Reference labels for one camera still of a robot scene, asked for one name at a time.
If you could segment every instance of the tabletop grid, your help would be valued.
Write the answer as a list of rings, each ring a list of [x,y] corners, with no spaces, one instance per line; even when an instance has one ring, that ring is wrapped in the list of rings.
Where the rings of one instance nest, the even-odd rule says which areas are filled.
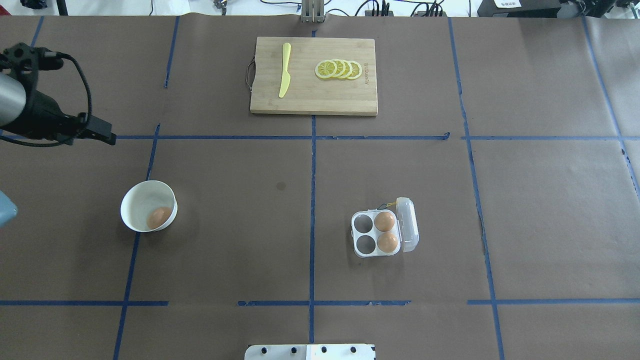
[[[34,46],[40,29],[42,27],[44,17],[41,17],[31,45]],[[173,39],[171,43],[171,50],[169,59],[167,62],[166,78],[164,80],[164,87],[168,88],[170,80],[170,72],[172,67],[173,51],[175,49],[175,43],[177,39],[177,33],[179,30],[180,17],[175,18],[175,27],[173,30]],[[491,306],[493,313],[493,322],[495,328],[495,336],[498,348],[498,358],[500,360],[505,359],[504,347],[502,343],[502,332],[500,328],[499,319],[499,306],[530,306],[530,305],[554,305],[554,304],[598,304],[598,305],[615,305],[615,304],[640,304],[640,299],[498,299],[495,294],[495,288],[493,284],[493,272],[490,258],[490,239],[491,234],[487,234],[484,227],[483,208],[481,204],[481,194],[478,188],[478,180],[476,176],[476,164],[474,162],[473,155],[473,142],[478,141],[552,141],[552,140],[572,140],[572,141],[618,141],[621,147],[621,155],[625,159],[627,164],[627,170],[629,176],[632,179],[634,190],[636,195],[640,199],[640,189],[636,178],[635,171],[632,163],[629,159],[628,153],[625,148],[624,141],[637,141],[640,140],[640,136],[622,136],[616,115],[611,106],[609,94],[602,81],[600,69],[596,56],[593,52],[593,46],[591,44],[591,38],[589,35],[589,29],[585,18],[582,18],[582,24],[584,27],[584,36],[586,37],[589,53],[595,71],[598,76],[602,92],[604,94],[607,109],[611,114],[613,125],[616,130],[617,136],[492,136],[492,135],[472,135],[468,126],[467,112],[463,101],[463,83],[460,76],[460,68],[458,65],[458,55],[456,52],[456,41],[454,36],[454,28],[451,19],[448,19],[449,36],[451,39],[451,51],[453,57],[453,66],[456,74],[456,82],[458,86],[458,95],[460,100],[461,117],[463,119],[462,125],[464,128],[464,136],[459,140],[463,140],[467,146],[468,162],[470,167],[470,173],[472,176],[472,184],[474,188],[474,196],[476,200],[476,209],[481,224],[481,237],[484,245],[484,262],[486,267],[486,276],[488,280],[488,287],[490,298],[489,299],[470,299],[467,300],[468,306]],[[312,37],[316,36],[316,31],[311,33]],[[307,306],[308,307],[308,340],[309,343],[314,343],[314,308],[316,306],[407,306],[411,303],[411,300],[316,300],[315,297],[315,206],[316,206],[316,143],[317,141],[336,141],[336,140],[425,140],[425,141],[446,141],[449,140],[450,133],[443,135],[406,135],[406,136],[317,136],[316,135],[316,116],[310,117],[310,136],[252,136],[252,135],[160,135],[161,125],[158,124],[153,135],[120,135],[119,140],[153,140],[150,158],[148,163],[146,179],[150,179],[152,168],[155,160],[156,149],[161,141],[170,140],[308,140],[311,142],[311,174],[310,174],[310,253],[309,253],[309,291],[308,299],[305,300],[251,300],[248,302],[238,301],[239,307],[253,307],[253,306]],[[120,344],[124,335],[125,321],[127,316],[127,308],[135,306],[160,306],[166,307],[170,305],[169,301],[131,301],[129,300],[129,294],[131,292],[131,284],[134,275],[136,256],[138,255],[138,245],[140,244],[140,233],[136,233],[134,236],[134,243],[132,246],[131,262],[129,264],[129,273],[127,282],[125,285],[125,292],[123,300],[0,300],[0,306],[120,306],[122,308],[120,315],[120,322],[117,329],[116,341],[113,359],[118,359],[120,352]]]

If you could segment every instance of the lemon slice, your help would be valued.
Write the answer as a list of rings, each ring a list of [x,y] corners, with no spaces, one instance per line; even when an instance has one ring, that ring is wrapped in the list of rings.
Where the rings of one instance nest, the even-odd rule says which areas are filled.
[[[341,59],[331,59],[331,61],[335,62],[336,66],[338,66],[338,69],[336,70],[336,72],[332,76],[332,78],[339,78],[342,75],[344,75],[345,72],[347,72],[346,61],[341,60]]]
[[[347,77],[349,77],[351,75],[351,71],[353,71],[353,67],[351,66],[351,62],[347,61],[347,60],[343,60],[342,62],[344,62],[344,64],[346,65],[344,67],[344,74],[338,76],[338,79],[346,79]]]
[[[355,80],[362,75],[362,66],[357,61],[349,61],[351,65],[351,73],[347,77],[349,80]]]
[[[328,79],[336,74],[338,65],[332,60],[320,61],[316,65],[316,76],[321,79]]]

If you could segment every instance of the blue tape line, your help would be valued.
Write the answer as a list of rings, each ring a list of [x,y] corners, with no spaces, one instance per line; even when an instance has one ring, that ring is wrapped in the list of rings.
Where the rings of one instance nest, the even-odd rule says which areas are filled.
[[[173,25],[173,38],[171,39],[171,50],[169,50],[169,61],[166,64],[166,77],[164,78],[164,88],[169,87],[169,76],[171,75],[171,64],[173,63],[173,51],[175,50],[175,38],[178,36],[178,25],[180,17],[175,17],[175,25]]]
[[[0,300],[0,306],[169,306],[168,301]]]
[[[136,267],[136,256],[138,255],[138,245],[140,244],[140,233],[136,232],[136,238],[133,241],[133,251],[131,252],[131,262],[129,263],[129,274],[127,275],[127,286],[124,290],[124,300],[129,301],[131,294],[131,283],[133,282],[133,270]]]
[[[316,140],[447,140],[451,133],[432,136],[316,136]],[[152,135],[118,135],[119,140],[149,140]],[[160,140],[311,140],[307,135],[159,135]]]
[[[317,140],[446,140],[451,133],[446,133],[440,136],[317,136]]]
[[[411,300],[314,300],[313,306],[405,306]],[[239,301],[238,306],[310,306],[309,300]]]
[[[622,133],[620,132],[620,126],[618,125],[618,118],[616,118],[616,114],[613,111],[613,106],[611,105],[611,99],[609,98],[607,88],[606,86],[604,86],[604,80],[602,79],[602,74],[600,73],[600,67],[598,66],[598,61],[596,60],[596,55],[593,52],[593,46],[591,45],[591,35],[589,34],[589,27],[587,26],[587,20],[584,16],[582,16],[582,26],[584,27],[584,34],[587,38],[587,47],[589,48],[591,61],[593,61],[593,67],[595,68],[596,74],[598,75],[598,82],[600,82],[600,88],[602,88],[602,93],[604,94],[607,108],[609,109],[609,114],[611,114],[611,118],[613,119],[613,126],[616,128],[616,135],[618,135],[618,141],[620,142],[620,147],[622,148],[625,162],[627,163],[627,169],[629,171],[629,175],[631,176],[631,181],[633,182],[634,189],[636,190],[636,196],[638,200],[640,200],[640,186],[638,186],[636,172],[634,172],[634,167],[631,165],[631,160],[629,160],[627,148],[625,147],[625,142],[622,139]]]
[[[31,47],[36,46],[36,41],[38,41],[38,35],[40,34],[40,29],[42,29],[42,23],[44,22],[44,16],[40,17],[38,21],[38,26],[36,27],[36,32],[33,34],[33,39],[31,39]]]
[[[468,300],[467,305],[640,304],[640,299],[504,299]]]
[[[259,300],[239,301],[238,306],[308,306],[309,300]]]
[[[0,306],[122,306],[123,301],[0,300]]]
[[[317,306],[405,306],[411,300],[317,300]]]
[[[151,140],[153,135],[118,135],[118,140]]]
[[[316,301],[316,116],[311,115],[311,214],[309,245],[309,343],[314,343]]]
[[[458,53],[456,51],[456,40],[453,34],[453,24],[451,22],[451,18],[447,18],[449,22],[449,36],[451,38],[451,52],[453,53],[453,65],[456,70],[456,82],[458,84],[458,97],[460,98],[460,111],[462,112],[462,118],[464,120],[465,126],[465,142],[467,143],[467,152],[469,158],[469,166],[471,168],[471,178],[473,180],[474,185],[474,196],[476,197],[476,209],[478,212],[478,217],[480,219],[480,225],[482,229],[482,241],[484,245],[484,264],[486,267],[486,277],[489,281],[489,294],[491,296],[491,300],[495,300],[495,288],[493,287],[493,274],[491,270],[491,259],[489,258],[489,246],[486,241],[486,230],[484,228],[484,216],[482,212],[482,204],[480,203],[480,192],[478,190],[478,183],[476,177],[476,164],[474,163],[474,155],[473,149],[471,148],[471,140],[469,138],[469,125],[467,122],[467,111],[465,110],[465,104],[462,99],[462,81],[460,79],[460,67],[458,66]],[[498,354],[500,356],[500,360],[504,360],[504,348],[502,346],[502,331],[500,329],[500,319],[498,317],[498,307],[492,304],[493,311],[493,326],[495,327],[495,337],[498,344]]]
[[[618,140],[615,136],[470,136],[470,140],[578,140],[607,141]]]
[[[127,306],[169,306],[168,301],[129,301]]]
[[[124,331],[124,320],[127,318],[127,306],[123,306],[120,311],[120,325],[118,326],[118,336],[116,337],[116,345],[113,349],[113,360],[118,360],[120,356],[120,344],[122,343],[122,333]]]
[[[162,140],[311,140],[311,136],[287,135],[161,135],[159,138]]]
[[[160,133],[160,124],[156,126],[156,133],[154,134],[154,143],[151,145],[151,156],[149,156],[149,167],[147,168],[147,180],[151,177],[151,169],[154,167],[154,160],[156,158],[156,146],[158,144],[158,133]]]
[[[127,275],[127,286],[124,291],[124,301],[129,301],[131,293],[131,283],[133,282],[133,270],[136,267],[136,256],[138,255],[138,245],[140,244],[140,233],[136,232],[136,238],[133,241],[133,251],[131,252],[131,262],[129,263],[129,274]],[[113,349],[113,360],[117,360],[120,355],[120,344],[122,343],[122,333],[124,332],[124,323],[127,319],[127,304],[123,304],[120,312],[120,323],[118,325],[118,335],[116,336],[116,345]]]

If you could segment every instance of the cutting board handle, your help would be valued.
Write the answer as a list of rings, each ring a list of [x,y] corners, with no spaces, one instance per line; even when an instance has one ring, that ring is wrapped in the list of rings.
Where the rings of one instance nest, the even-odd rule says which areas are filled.
[[[252,67],[253,67],[253,79],[250,79],[251,78],[251,68]],[[253,80],[255,80],[255,56],[253,57],[253,59],[251,59],[251,62],[249,63],[249,65],[246,66],[246,75],[244,77],[244,82],[246,83],[246,86],[249,87],[249,92],[252,91]]]

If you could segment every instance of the white bracket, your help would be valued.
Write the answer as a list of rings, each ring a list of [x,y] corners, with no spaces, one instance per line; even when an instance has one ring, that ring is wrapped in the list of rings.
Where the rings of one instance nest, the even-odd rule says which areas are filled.
[[[370,344],[252,345],[244,360],[376,360]]]
[[[324,22],[324,0],[302,0],[302,22]]]

